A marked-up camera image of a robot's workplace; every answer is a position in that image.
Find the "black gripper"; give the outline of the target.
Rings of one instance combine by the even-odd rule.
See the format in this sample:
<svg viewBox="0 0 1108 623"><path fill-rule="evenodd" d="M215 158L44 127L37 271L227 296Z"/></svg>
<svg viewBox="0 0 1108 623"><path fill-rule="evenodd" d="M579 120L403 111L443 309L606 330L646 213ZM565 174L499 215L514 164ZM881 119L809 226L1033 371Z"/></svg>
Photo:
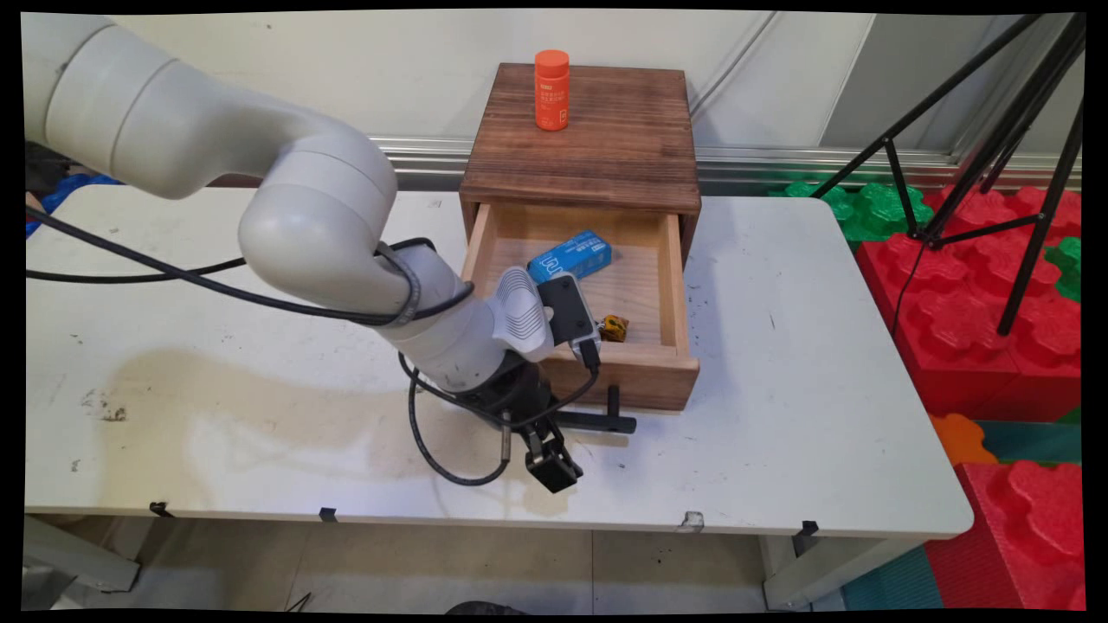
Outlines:
<svg viewBox="0 0 1108 623"><path fill-rule="evenodd" d="M514 423L526 421L554 404L547 375L537 362L525 359L502 359L485 382L466 394L468 406L481 413L509 413ZM551 428L546 440L538 433L527 433L524 439L527 446L524 464L548 492L558 493L570 484L577 484L584 471L571 458L558 428Z"/></svg>

